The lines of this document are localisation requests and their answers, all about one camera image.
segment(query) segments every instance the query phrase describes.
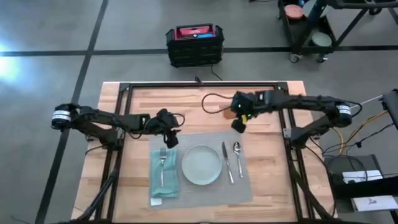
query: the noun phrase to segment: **black equipment box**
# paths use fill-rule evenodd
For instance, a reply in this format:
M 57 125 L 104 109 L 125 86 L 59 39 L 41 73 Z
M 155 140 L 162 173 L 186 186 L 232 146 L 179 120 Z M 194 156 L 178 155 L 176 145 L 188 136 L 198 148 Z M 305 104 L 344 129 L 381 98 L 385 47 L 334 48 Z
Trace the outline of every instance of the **black equipment box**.
M 167 51 L 174 67 L 213 65 L 223 54 L 223 30 L 213 24 L 178 26 L 166 34 Z

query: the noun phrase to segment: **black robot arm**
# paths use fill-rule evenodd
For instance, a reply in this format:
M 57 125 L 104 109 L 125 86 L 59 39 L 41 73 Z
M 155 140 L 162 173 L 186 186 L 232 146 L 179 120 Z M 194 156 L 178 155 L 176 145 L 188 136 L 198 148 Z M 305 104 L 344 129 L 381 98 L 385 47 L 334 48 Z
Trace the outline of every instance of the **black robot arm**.
M 262 113 L 272 113 L 283 109 L 321 111 L 325 115 L 302 128 L 284 130 L 293 147 L 304 148 L 308 138 L 325 134 L 330 128 L 343 128 L 351 124 L 351 109 L 347 101 L 330 96 L 287 95 L 284 90 L 256 91 L 233 96 L 231 111 L 236 113 L 232 128 L 239 133 L 246 129 L 246 122 Z
M 166 109 L 161 109 L 155 117 L 151 118 L 149 114 L 119 115 L 93 109 L 89 106 L 62 104 L 55 107 L 52 118 L 53 129 L 77 129 L 85 135 L 98 138 L 104 148 L 118 149 L 121 147 L 116 129 L 104 129 L 94 123 L 107 124 L 139 136 L 142 134 L 162 134 L 168 148 L 178 144 L 176 134 L 179 130 L 172 129 L 180 127 L 180 125 L 174 114 Z

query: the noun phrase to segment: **metal cart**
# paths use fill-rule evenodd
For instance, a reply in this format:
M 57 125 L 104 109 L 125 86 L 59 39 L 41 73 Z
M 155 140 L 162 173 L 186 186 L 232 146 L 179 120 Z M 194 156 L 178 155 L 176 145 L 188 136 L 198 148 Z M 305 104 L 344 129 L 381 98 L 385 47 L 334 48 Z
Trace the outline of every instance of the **metal cart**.
M 382 8 L 398 7 L 398 1 L 395 0 L 374 0 L 373 2 L 366 0 L 317 0 L 307 18 L 290 20 L 287 18 L 284 9 L 289 4 L 297 4 L 297 0 L 278 0 L 278 18 L 283 21 L 287 40 L 291 47 L 289 60 L 292 63 L 298 62 L 305 54 L 318 54 L 317 62 L 326 61 L 326 56 L 336 50 L 365 13 L 369 11 L 370 14 L 375 15 Z M 338 39 L 336 39 L 326 16 L 321 17 L 327 5 L 334 9 L 362 9 Z M 332 45 L 329 47 L 311 46 L 309 37 L 314 29 L 328 34 L 332 39 Z

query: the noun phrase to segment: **gray placemat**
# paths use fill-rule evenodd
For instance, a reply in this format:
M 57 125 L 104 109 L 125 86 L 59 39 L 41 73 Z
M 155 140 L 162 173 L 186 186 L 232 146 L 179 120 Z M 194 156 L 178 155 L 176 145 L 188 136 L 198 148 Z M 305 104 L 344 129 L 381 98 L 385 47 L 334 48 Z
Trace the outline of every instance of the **gray placemat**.
M 246 169 L 246 160 L 244 159 L 244 146 L 241 142 L 240 134 L 238 133 L 208 133 L 208 134 L 179 134 L 179 144 L 175 147 L 177 149 L 177 175 L 181 186 L 181 193 L 179 198 L 163 199 L 162 205 L 149 207 L 154 210 L 163 210 L 171 208 L 193 208 L 202 206 L 216 206 L 226 204 L 237 204 L 244 202 L 251 202 L 253 194 L 251 190 L 250 180 Z M 229 163 L 232 170 L 232 175 L 235 181 L 234 185 L 229 183 L 228 171 L 223 157 L 221 143 L 225 141 L 228 152 Z M 239 178 L 238 174 L 238 160 L 236 154 L 233 152 L 234 142 L 241 143 L 241 161 L 244 177 Z M 223 161 L 223 170 L 220 176 L 209 185 L 195 185 L 191 183 L 181 170 L 182 157 L 188 149 L 206 145 L 217 151 L 221 160 Z M 151 150 L 159 150 L 165 147 L 163 137 L 152 137 L 149 141 Z

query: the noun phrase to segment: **white paper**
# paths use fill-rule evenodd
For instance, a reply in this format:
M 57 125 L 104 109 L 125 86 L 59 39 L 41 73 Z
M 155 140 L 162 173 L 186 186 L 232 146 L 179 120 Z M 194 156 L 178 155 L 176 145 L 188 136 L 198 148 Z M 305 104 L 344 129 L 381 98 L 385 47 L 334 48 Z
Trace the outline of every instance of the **white paper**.
M 366 173 L 368 174 L 368 180 L 377 180 L 383 178 L 378 170 L 368 170 Z M 346 184 L 351 180 L 355 182 L 366 181 L 365 171 L 344 172 L 343 177 L 343 180 Z M 358 212 L 398 209 L 398 204 L 391 195 L 352 198 L 351 202 L 353 203 L 354 209 Z
M 150 198 L 150 205 L 151 206 L 156 206 L 156 205 L 161 205 L 162 204 L 162 199 L 161 198 Z

